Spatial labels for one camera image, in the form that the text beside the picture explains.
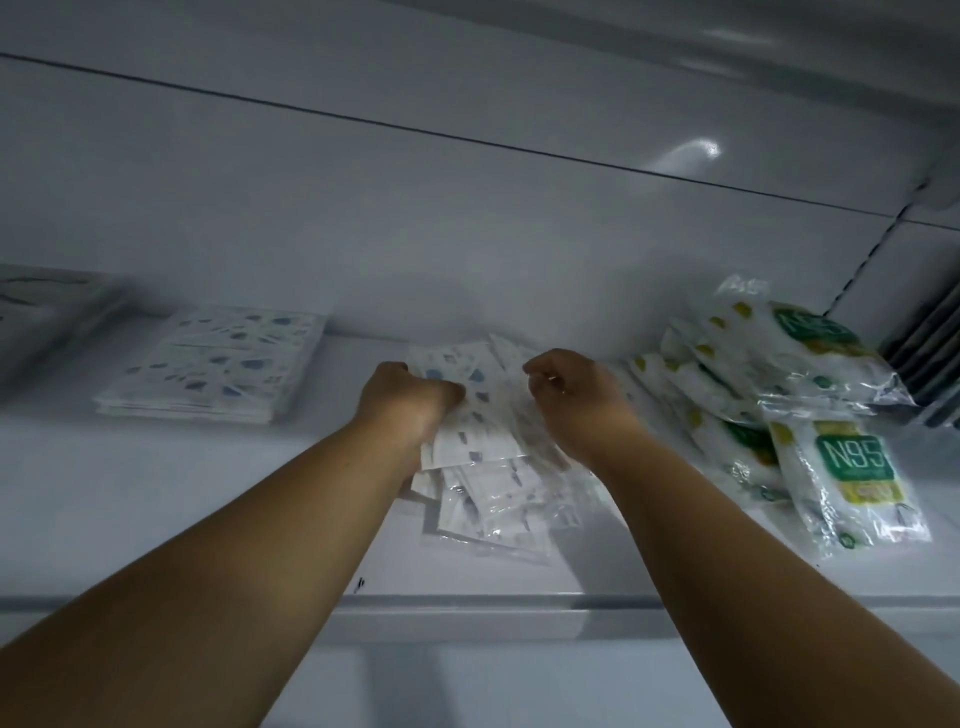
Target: forearm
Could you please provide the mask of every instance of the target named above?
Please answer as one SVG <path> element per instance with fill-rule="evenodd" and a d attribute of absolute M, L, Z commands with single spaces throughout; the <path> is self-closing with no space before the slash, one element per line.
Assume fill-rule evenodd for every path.
<path fill-rule="evenodd" d="M 612 431 L 589 465 L 734 725 L 905 725 L 960 711 L 943 673 L 639 426 Z"/>
<path fill-rule="evenodd" d="M 258 723 L 417 452 L 348 425 L 78 597 L 0 652 L 0 722 Z"/>

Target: hand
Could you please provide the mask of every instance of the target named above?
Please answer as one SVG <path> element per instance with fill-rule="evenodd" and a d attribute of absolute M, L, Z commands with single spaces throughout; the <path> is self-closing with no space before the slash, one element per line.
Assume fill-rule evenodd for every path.
<path fill-rule="evenodd" d="M 530 393 L 547 430 L 564 452 L 589 467 L 589 459 L 621 428 L 642 425 L 620 394 L 616 379 L 582 354 L 554 349 L 523 365 Z"/>
<path fill-rule="evenodd" d="M 463 384 L 421 379 L 410 374 L 406 364 L 385 361 L 364 385 L 354 419 L 385 423 L 407 437 L 409 445 L 419 446 L 437 434 L 444 415 L 466 393 Z"/>

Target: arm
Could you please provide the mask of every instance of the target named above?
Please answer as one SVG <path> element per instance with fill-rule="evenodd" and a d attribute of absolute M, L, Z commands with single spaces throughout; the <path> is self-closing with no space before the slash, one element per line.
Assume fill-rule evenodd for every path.
<path fill-rule="evenodd" d="M 547 426 L 610 489 L 734 726 L 956 724 L 960 686 L 647 433 L 580 354 L 526 366 Z"/>
<path fill-rule="evenodd" d="M 349 425 L 0 650 L 0 724 L 259 725 L 463 395 L 381 364 Z"/>

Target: stack of mask packets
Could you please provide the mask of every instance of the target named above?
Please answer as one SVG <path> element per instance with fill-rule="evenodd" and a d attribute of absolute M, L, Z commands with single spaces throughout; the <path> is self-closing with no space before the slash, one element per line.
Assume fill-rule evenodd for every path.
<path fill-rule="evenodd" d="M 595 479 L 546 434 L 521 369 L 534 354 L 497 336 L 410 347 L 413 374 L 467 388 L 465 401 L 423 446 L 411 490 L 440 502 L 439 535 L 479 552 L 543 561 L 550 530 L 579 525 Z"/>
<path fill-rule="evenodd" d="M 261 308 L 180 311 L 150 351 L 94 398 L 98 411 L 268 424 L 287 411 L 325 321 Z"/>
<path fill-rule="evenodd" d="M 0 384 L 64 355 L 130 298 L 120 276 L 0 265 Z"/>
<path fill-rule="evenodd" d="M 881 404 L 910 403 L 853 332 L 732 276 L 671 321 L 633 373 L 706 456 L 749 492 L 789 497 L 820 554 L 929 541 L 909 480 L 874 432 Z"/>

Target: shelf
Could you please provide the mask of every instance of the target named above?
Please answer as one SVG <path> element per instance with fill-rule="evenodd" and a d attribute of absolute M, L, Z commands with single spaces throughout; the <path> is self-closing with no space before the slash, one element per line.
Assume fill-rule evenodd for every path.
<path fill-rule="evenodd" d="M 90 397 L 159 325 L 135 318 L 119 324 L 4 406 L 0 605 L 75 595 L 203 518 L 346 423 L 374 366 L 404 354 L 400 343 L 326 336 L 292 418 L 271 427 L 96 415 Z M 833 559 L 823 572 L 868 604 L 955 606 L 960 491 L 923 471 L 928 458 L 916 443 L 894 439 L 913 453 L 901 460 L 920 481 L 934 544 Z M 478 557 L 424 536 L 428 508 L 394 503 L 345 605 L 659 608 L 628 531 L 611 513 L 561 534 L 552 565 L 539 566 Z M 752 515 L 783 538 L 763 512 Z M 356 590 L 360 577 L 364 586 Z"/>

